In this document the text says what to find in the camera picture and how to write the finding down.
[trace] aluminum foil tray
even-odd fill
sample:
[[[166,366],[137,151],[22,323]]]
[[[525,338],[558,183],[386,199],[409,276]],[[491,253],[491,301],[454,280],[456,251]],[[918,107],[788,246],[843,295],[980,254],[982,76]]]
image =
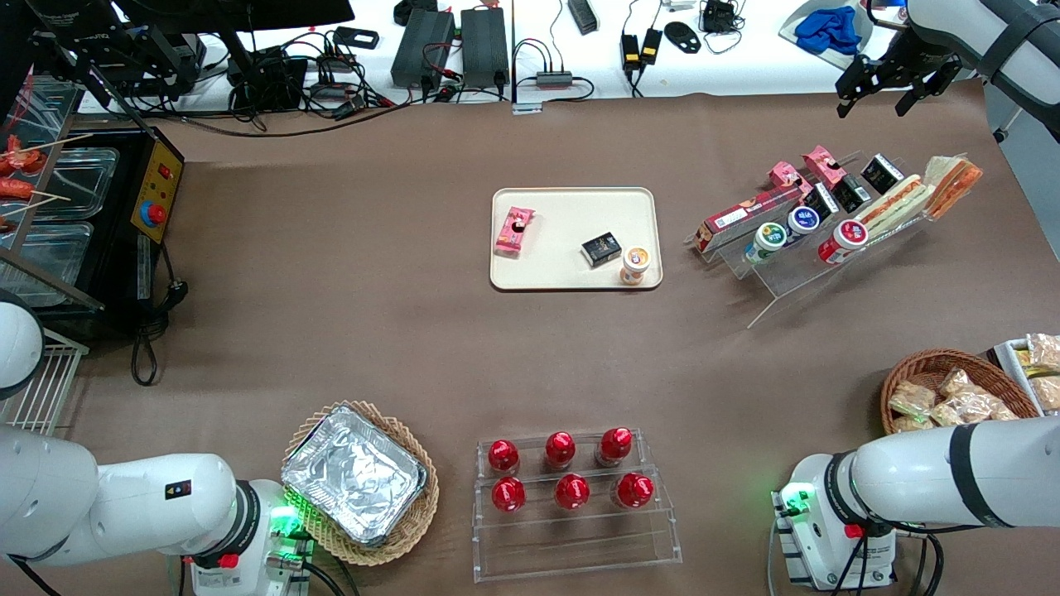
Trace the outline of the aluminum foil tray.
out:
[[[347,406],[323,418],[290,455],[281,478],[359,544],[386,542],[427,484],[427,470]]]

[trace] control panel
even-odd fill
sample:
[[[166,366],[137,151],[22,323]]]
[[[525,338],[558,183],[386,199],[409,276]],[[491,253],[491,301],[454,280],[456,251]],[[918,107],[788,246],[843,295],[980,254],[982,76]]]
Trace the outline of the control panel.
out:
[[[184,164],[173,152],[161,142],[155,142],[130,221],[156,243],[161,243],[165,235],[170,209],[183,169]]]

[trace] blue cloth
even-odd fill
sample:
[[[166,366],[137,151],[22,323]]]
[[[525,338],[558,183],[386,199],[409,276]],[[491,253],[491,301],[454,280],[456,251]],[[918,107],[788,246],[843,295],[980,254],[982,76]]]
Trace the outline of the blue cloth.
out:
[[[861,36],[854,33],[854,10],[851,6],[814,11],[795,28],[795,45],[812,54],[831,48],[841,54],[858,53]]]

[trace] pink snack package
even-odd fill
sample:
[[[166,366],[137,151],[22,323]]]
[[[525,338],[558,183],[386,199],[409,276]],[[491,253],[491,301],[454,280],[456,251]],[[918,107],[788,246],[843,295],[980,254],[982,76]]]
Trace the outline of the pink snack package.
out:
[[[835,188],[840,180],[847,175],[846,170],[840,165],[838,161],[828,153],[828,150],[817,145],[812,152],[802,156],[806,166],[817,177],[828,190]]]
[[[496,247],[508,252],[518,252],[523,248],[523,232],[533,217],[533,209],[512,207],[505,218],[505,227],[497,235]]]
[[[787,161],[778,161],[773,166],[773,170],[770,170],[770,180],[778,187],[790,187],[797,183],[799,190],[802,192],[800,200],[813,191],[810,182],[795,170],[794,165]]]

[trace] brown table surface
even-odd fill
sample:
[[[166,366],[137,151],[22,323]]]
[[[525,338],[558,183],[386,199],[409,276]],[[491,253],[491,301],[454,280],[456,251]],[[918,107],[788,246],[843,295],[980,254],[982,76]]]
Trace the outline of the brown table surface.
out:
[[[806,455],[882,434],[878,389],[895,363],[924,348],[979,352],[1056,330],[1058,264],[991,140],[978,84],[955,85],[902,119],[897,100],[873,98],[846,120],[832,95],[551,104],[517,118],[507,104],[428,106],[276,140],[165,124],[192,162],[169,231],[191,294],[158,343],[157,387],[131,382],[127,346],[92,353],[68,437],[103,463],[213,452],[240,477],[278,478],[307,416],[368,400],[417,434],[441,499],[410,555],[358,569],[365,596],[764,595],[768,491]],[[883,152],[911,169],[968,152],[986,175],[885,264],[747,331],[768,294],[706,267],[682,242],[704,216],[750,196],[776,161],[797,163],[817,143],[835,155]],[[491,287],[493,193],[549,186],[650,189],[662,284]],[[474,585],[475,442],[617,424],[639,426],[652,444],[685,562]],[[940,594],[1054,594],[1057,537],[943,537]],[[907,590],[917,553],[902,550],[901,581],[878,593]],[[787,583],[782,562],[775,568],[780,594],[806,593]],[[170,590],[157,554],[41,575],[69,596]],[[36,593],[10,566],[0,583],[5,594]]]

